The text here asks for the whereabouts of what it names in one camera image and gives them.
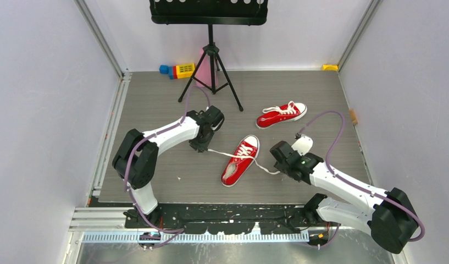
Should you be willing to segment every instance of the shoe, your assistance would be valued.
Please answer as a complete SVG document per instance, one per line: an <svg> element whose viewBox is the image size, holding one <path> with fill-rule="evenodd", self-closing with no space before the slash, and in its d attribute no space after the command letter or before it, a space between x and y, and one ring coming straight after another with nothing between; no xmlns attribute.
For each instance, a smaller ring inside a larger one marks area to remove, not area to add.
<svg viewBox="0 0 449 264"><path fill-rule="evenodd" d="M307 106L290 101L288 104L280 107L265 108L263 113L264 115L257 118L257 127L260 129L268 128L277 123L299 120L307 113Z"/></svg>
<svg viewBox="0 0 449 264"><path fill-rule="evenodd" d="M260 141L254 135L246 136L240 141L234 156L251 156L257 158L260 149ZM231 158L221 175L221 182L226 187L231 187L237 183L243 173L253 163L252 158Z"/></svg>

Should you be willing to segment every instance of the white wall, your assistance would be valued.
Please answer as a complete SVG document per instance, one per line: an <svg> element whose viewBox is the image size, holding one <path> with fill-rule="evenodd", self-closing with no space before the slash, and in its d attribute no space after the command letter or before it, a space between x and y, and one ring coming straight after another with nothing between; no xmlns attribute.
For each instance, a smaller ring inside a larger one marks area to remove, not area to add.
<svg viewBox="0 0 449 264"><path fill-rule="evenodd" d="M425 224L409 263L449 263L449 1L383 1L341 81L372 177Z"/></svg>
<svg viewBox="0 0 449 264"><path fill-rule="evenodd" d="M57 263L118 78L74 1L0 0L0 263Z"/></svg>
<svg viewBox="0 0 449 264"><path fill-rule="evenodd" d="M337 64L369 2L269 0L264 25L217 25L215 41L228 69ZM147 0L87 0L87 4L117 59L130 71L197 63L200 48L208 43L206 25L153 23Z"/></svg>

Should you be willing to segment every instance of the orange object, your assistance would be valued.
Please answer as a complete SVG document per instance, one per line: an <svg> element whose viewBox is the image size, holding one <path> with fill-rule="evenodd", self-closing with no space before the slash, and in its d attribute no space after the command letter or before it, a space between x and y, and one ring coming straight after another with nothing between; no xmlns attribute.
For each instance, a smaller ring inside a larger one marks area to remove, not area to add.
<svg viewBox="0 0 449 264"><path fill-rule="evenodd" d="M349 109L349 114L351 116L352 124L358 124L357 115L355 114L354 109Z"/></svg>

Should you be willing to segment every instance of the black music stand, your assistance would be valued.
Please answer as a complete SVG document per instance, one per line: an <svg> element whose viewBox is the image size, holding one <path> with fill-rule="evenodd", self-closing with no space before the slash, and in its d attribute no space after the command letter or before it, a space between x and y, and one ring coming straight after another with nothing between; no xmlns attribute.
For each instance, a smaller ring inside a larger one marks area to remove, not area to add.
<svg viewBox="0 0 449 264"><path fill-rule="evenodd" d="M249 3L245 3L244 0L237 0L236 3L232 3L231 0L149 0L150 11L152 13L152 20L156 24L206 24L208 25L208 45L204 46L203 54L198 61L195 71L193 71L187 85L179 97L179 102L182 102L187 89L192 83L192 80L196 80L203 86L211 90L212 94L217 93L219 90L228 86L231 88L234 98L236 98L239 110L242 112L243 107L240 104L236 91L229 79L228 73L224 68L223 61L219 56L219 49L213 41L213 25L247 25L258 26L263 25L267 20L268 14L268 0L247 0ZM205 56L210 57L210 69L211 69L211 87L198 80L195 77L200 64L202 64ZM219 66L223 70L224 76L226 76L227 83L219 88L216 88L214 65Z"/></svg>

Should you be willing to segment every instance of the pink object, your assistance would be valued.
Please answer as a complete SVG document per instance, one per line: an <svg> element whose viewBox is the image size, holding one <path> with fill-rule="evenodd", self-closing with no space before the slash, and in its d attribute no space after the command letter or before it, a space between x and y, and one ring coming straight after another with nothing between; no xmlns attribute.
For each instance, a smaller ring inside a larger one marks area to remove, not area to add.
<svg viewBox="0 0 449 264"><path fill-rule="evenodd" d="M203 52L204 52L203 49L201 49L200 57L202 57ZM218 77L216 76L216 67L214 67L214 70L215 70L214 79L215 79L216 86L217 86L218 85ZM198 80L202 81L203 83L205 83L206 85L211 87L211 69L209 66L209 56L205 56L203 58L202 64L200 64L200 67L198 67L195 77ZM198 81L196 81L196 83L197 83L198 87L203 87L203 85L201 83L199 83Z"/></svg>

